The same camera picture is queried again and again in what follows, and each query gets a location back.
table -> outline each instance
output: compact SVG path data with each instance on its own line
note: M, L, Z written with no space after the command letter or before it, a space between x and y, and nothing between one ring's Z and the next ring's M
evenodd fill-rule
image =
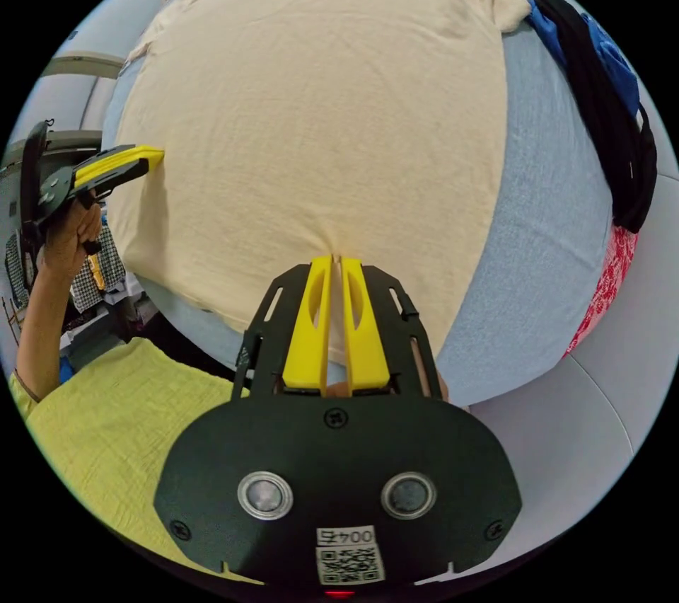
M461 406L516 389L559 362L596 288L610 234L610 191L565 76L527 25L505 35L504 49L507 144L494 221L436 358L451 401ZM115 144L142 65L135 61L119 77L104 146ZM139 281L180 332L233 368L239 334L153 281ZM331 364L329 383L343 378L344 369Z

t-shirt sleeve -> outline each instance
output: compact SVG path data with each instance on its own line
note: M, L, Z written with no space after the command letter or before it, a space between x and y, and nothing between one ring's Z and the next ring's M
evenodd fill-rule
M14 398L19 414L21 414L21 418L26 421L30 413L35 409L37 399L23 385L16 372L12 372L12 375L9 377L9 390Z

person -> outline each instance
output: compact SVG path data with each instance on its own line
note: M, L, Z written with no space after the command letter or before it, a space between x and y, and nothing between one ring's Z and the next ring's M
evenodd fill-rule
M59 383L59 339L83 243L101 228L97 204L78 200L47 233L9 386L41 452L75 498L125 539L205 570L175 545L153 508L163 462L179 434L231 397L233 384L171 360L134 337ZM439 375L443 397L448 389ZM347 383L327 396L348 395ZM252 581L225 568L225 578Z

sticker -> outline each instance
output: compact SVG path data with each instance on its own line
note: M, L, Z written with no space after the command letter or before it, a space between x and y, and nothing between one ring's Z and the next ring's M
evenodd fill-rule
M383 582L384 565L372 525L316 530L316 564L323 585Z

yellow shirt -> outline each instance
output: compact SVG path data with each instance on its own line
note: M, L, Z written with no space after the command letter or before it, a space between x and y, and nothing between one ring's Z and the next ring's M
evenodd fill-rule
M39 403L16 375L9 386L46 460L85 508L136 544L215 575L175 545L153 495L172 443L201 414L228 402L231 382L174 362L150 341L134 338ZM221 576L261 583L226 566Z

